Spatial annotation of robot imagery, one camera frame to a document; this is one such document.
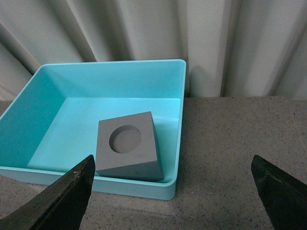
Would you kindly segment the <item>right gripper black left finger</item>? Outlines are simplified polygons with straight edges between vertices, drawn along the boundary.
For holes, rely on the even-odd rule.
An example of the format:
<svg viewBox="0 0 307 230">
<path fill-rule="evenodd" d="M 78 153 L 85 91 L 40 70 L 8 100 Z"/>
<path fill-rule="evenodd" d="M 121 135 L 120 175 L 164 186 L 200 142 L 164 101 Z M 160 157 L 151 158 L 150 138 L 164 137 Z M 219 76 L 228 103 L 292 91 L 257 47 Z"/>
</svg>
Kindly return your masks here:
<svg viewBox="0 0 307 230">
<path fill-rule="evenodd" d="M 1 219 L 2 230 L 78 230 L 95 174 L 89 155 L 25 205 Z"/>
</svg>

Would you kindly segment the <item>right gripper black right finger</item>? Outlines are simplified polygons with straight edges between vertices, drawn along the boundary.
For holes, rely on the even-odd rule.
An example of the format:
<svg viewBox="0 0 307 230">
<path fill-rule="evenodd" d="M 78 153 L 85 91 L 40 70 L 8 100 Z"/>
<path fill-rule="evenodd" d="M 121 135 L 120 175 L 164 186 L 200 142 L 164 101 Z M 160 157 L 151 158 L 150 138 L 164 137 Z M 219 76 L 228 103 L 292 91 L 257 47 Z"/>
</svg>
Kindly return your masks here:
<svg viewBox="0 0 307 230">
<path fill-rule="evenodd" d="M 258 195 L 275 230 L 307 228 L 307 185 L 259 155 L 251 172 Z"/>
</svg>

